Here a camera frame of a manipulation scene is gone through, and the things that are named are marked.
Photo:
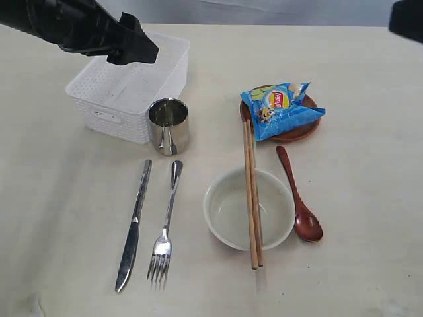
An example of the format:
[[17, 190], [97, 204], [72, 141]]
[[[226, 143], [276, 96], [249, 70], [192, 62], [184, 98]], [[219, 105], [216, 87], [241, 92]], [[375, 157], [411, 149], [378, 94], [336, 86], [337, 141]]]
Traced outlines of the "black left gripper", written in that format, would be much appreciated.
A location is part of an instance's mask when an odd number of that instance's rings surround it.
[[33, 35], [68, 53], [107, 55], [114, 65], [156, 62], [159, 48], [135, 16], [119, 20], [97, 1], [27, 1]]

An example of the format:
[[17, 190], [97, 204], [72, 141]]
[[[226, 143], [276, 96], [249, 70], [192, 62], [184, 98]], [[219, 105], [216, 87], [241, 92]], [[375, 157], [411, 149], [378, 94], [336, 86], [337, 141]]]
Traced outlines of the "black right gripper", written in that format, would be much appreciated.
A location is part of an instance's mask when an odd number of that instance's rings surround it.
[[389, 31], [422, 43], [422, 10], [422, 0], [395, 1], [389, 17]]

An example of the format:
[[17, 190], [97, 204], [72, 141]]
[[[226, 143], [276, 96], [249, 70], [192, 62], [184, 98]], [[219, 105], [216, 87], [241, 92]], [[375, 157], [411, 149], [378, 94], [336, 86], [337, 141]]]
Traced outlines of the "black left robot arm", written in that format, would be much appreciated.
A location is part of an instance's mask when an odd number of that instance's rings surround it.
[[115, 65], [154, 64], [159, 53], [138, 18], [123, 12], [116, 20], [97, 1], [2, 1], [1, 24]]

